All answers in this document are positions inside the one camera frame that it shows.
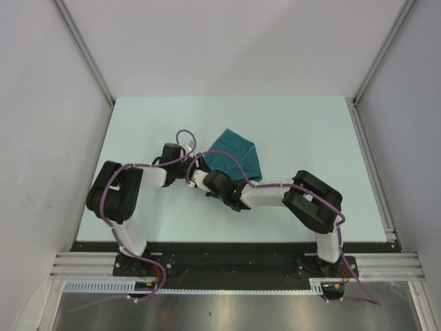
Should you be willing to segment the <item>teal satin napkin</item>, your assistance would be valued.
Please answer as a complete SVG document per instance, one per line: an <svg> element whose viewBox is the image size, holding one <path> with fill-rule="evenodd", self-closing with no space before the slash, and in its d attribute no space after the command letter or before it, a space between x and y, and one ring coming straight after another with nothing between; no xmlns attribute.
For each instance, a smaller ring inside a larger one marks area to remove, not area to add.
<svg viewBox="0 0 441 331"><path fill-rule="evenodd" d="M244 182L245 178L250 181L263 179L256 146L252 141L227 128L209 148L209 151L213 150L217 152L203 156L211 170L225 172L235 182Z"/></svg>

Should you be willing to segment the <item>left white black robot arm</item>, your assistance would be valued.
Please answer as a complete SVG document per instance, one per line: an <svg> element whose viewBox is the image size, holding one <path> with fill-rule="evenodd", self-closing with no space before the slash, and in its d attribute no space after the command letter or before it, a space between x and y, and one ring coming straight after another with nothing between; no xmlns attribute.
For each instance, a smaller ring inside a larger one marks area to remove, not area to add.
<svg viewBox="0 0 441 331"><path fill-rule="evenodd" d="M88 192L86 207L110 228L119 250L129 256L128 267L139 276L147 274L152 258L144 254L147 241L136 229L134 213L143 188L166 188L184 179L194 158L196 142L166 143L153 163L123 165L106 161Z"/></svg>

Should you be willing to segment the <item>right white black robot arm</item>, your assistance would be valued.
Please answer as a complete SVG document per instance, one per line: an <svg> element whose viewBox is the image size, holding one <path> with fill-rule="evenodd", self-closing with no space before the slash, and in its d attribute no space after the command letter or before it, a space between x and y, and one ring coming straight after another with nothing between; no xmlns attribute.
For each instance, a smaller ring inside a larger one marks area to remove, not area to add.
<svg viewBox="0 0 441 331"><path fill-rule="evenodd" d="M289 181L262 183L233 181L226 173L212 170L197 182L207 195L220 199L240 212L259 207L286 207L309 230L317 245L316 263L311 269L326 277L342 270L342 235L345 222L342 195L306 170Z"/></svg>

